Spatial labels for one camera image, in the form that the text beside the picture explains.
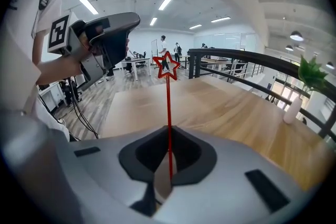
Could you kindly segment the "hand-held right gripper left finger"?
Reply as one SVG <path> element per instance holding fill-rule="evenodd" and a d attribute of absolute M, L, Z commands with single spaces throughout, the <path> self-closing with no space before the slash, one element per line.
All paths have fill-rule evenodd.
<path fill-rule="evenodd" d="M 168 147 L 168 127 L 163 126 L 122 148 L 119 152 L 120 165 L 131 179 L 153 183 L 155 171 Z"/>

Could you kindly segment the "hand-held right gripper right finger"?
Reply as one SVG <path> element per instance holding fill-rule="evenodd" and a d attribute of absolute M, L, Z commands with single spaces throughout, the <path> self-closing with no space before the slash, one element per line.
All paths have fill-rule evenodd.
<path fill-rule="evenodd" d="M 176 168 L 172 186 L 198 184 L 213 171 L 218 157 L 207 139 L 208 135 L 196 130 L 172 127 L 171 150 Z"/>

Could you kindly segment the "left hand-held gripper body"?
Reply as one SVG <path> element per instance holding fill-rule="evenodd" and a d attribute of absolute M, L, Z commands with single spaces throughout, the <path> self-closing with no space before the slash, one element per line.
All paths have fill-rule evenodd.
<path fill-rule="evenodd" d="M 86 90 L 125 59 L 128 35 L 140 21 L 140 16 L 134 12 L 103 16 L 89 22 L 79 20 L 73 12 L 65 13 L 51 25 L 47 51 L 78 60 L 85 80 L 78 86 Z M 101 56 L 90 55 L 80 60 L 82 46 L 79 36 L 82 32 L 86 33 L 92 46 L 101 48 Z"/>

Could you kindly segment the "person's left hand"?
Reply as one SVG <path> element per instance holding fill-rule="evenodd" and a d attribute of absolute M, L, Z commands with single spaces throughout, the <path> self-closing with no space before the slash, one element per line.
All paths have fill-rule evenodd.
<path fill-rule="evenodd" d="M 98 45 L 92 46 L 85 32 L 82 32 L 79 36 L 79 41 L 82 46 L 81 58 L 80 60 L 85 60 L 90 55 L 101 56 L 102 51 Z"/>

